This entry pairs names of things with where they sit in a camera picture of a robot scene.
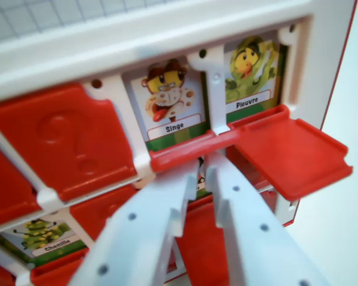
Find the question mark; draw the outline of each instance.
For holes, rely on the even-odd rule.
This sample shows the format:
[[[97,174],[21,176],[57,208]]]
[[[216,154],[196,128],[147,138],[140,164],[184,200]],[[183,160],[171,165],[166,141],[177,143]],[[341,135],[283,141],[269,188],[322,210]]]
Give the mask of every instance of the question mark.
[[[75,111],[50,114],[41,119],[37,127],[39,137],[51,147],[69,142],[77,161],[77,169],[86,175],[92,175],[97,170],[98,164],[85,152],[84,133],[88,128],[90,128],[90,120]]]

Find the white background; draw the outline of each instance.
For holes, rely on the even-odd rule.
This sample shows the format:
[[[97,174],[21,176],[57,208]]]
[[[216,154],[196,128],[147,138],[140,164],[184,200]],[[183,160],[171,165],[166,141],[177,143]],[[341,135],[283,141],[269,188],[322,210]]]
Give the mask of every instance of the white background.
[[[286,229],[331,285],[358,286],[358,4],[323,131],[349,147],[354,172],[302,199]],[[169,285],[190,284],[181,277]]]

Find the small hole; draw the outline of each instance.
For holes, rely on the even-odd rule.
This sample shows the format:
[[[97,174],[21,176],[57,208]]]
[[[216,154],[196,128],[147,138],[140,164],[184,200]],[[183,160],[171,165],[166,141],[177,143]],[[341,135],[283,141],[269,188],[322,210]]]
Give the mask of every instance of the small hole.
[[[268,231],[269,230],[269,226],[267,226],[265,223],[260,225],[260,228],[261,228],[262,231]]]
[[[37,197],[37,191],[36,191],[36,189],[34,189],[34,187],[32,187],[32,195]]]
[[[93,79],[92,81],[91,81],[91,86],[93,87],[93,88],[101,88],[102,87],[102,81],[101,80],[99,80],[99,79]]]
[[[207,51],[205,49],[201,49],[199,52],[200,58],[205,58],[206,55],[207,55]]]
[[[306,280],[301,280],[300,281],[300,286],[310,286],[309,282]]]
[[[109,271],[109,267],[107,267],[106,264],[102,264],[99,268],[98,268],[98,275],[102,276],[105,275],[107,273],[107,271]]]
[[[129,220],[134,220],[136,217],[137,217],[137,215],[135,213],[129,214]]]

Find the red plastic edge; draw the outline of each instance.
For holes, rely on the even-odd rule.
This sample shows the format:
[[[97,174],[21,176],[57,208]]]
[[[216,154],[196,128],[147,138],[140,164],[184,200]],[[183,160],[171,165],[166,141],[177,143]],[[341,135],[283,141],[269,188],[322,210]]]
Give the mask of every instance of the red plastic edge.
[[[67,285],[88,251],[89,249],[85,248],[34,268],[30,272],[31,282],[35,286]]]
[[[212,131],[177,144],[162,151],[150,151],[151,167],[154,172],[161,172],[172,169],[175,166],[184,164],[190,160],[211,153],[213,151],[233,145],[240,137],[239,131],[231,130],[216,136]]]

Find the open red flip door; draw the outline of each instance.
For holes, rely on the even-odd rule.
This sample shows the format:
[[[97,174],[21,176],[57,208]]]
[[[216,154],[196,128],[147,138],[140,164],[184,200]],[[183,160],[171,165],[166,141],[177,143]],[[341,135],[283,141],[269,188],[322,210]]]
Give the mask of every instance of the open red flip door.
[[[353,170],[344,161],[346,146],[305,121],[290,119],[284,105],[229,126],[231,131],[219,136],[230,138],[238,152],[287,200],[317,191]],[[212,140],[208,145],[199,141],[198,150],[187,148],[188,154],[220,148]],[[189,204],[184,234],[177,242],[192,285],[229,285],[223,231],[215,225],[212,197]]]
[[[348,148],[322,131],[289,118],[284,105],[232,123],[239,150],[287,200],[298,200],[348,175]]]

